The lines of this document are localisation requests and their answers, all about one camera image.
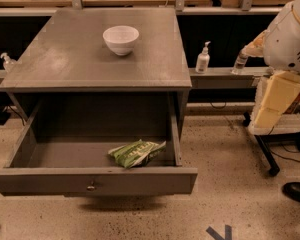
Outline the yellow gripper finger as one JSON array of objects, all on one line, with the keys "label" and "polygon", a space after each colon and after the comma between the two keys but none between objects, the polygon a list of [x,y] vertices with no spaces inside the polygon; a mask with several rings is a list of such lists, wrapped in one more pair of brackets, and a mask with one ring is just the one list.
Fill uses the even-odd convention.
[{"label": "yellow gripper finger", "polygon": [[251,41],[246,47],[246,54],[250,57],[263,57],[264,52],[264,38],[265,31],[261,32],[253,41]]},{"label": "yellow gripper finger", "polygon": [[257,85],[253,126],[272,128],[300,93],[300,75],[277,71],[270,78],[262,77]]}]

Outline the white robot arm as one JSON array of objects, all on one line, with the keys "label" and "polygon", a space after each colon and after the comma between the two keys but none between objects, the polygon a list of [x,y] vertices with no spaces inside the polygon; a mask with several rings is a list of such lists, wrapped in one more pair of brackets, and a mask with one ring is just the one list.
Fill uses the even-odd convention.
[{"label": "white robot arm", "polygon": [[256,128],[272,128],[300,93],[300,0],[287,3],[243,52],[275,70],[253,118]]}]

